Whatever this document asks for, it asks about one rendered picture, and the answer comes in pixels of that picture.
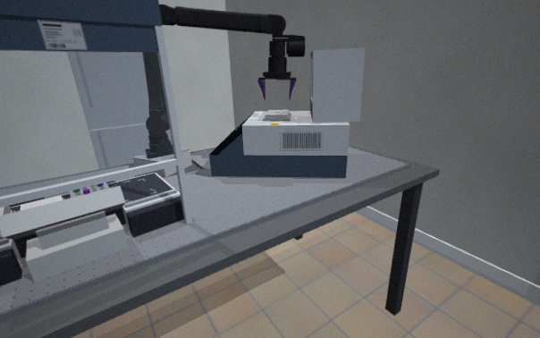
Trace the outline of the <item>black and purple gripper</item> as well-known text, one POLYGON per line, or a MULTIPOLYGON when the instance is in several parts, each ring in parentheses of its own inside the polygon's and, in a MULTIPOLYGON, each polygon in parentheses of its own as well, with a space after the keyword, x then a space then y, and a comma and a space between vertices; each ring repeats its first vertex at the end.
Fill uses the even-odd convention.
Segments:
POLYGON ((266 83, 265 79, 277 79, 277 80, 291 80, 290 83, 290 99, 291 92, 296 82, 296 78, 290 78, 291 72, 285 72, 285 56, 269 56, 270 72, 263 72, 265 78, 258 78, 258 84, 263 92, 263 97, 266 99, 266 83), (265 83, 265 84, 264 84, 265 83))

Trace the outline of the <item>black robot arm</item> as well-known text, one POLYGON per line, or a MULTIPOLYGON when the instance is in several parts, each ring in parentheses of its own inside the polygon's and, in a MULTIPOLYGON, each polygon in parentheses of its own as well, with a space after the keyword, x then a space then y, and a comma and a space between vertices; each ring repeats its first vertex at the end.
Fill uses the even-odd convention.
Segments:
POLYGON ((236 30, 247 32, 259 32, 273 34, 273 41, 269 41, 269 55, 285 55, 288 57, 304 56, 305 37, 296 35, 283 35, 286 21, 281 15, 258 14, 258 13, 235 13, 196 9, 175 6, 169 8, 160 4, 162 25, 175 25, 184 27, 236 30))

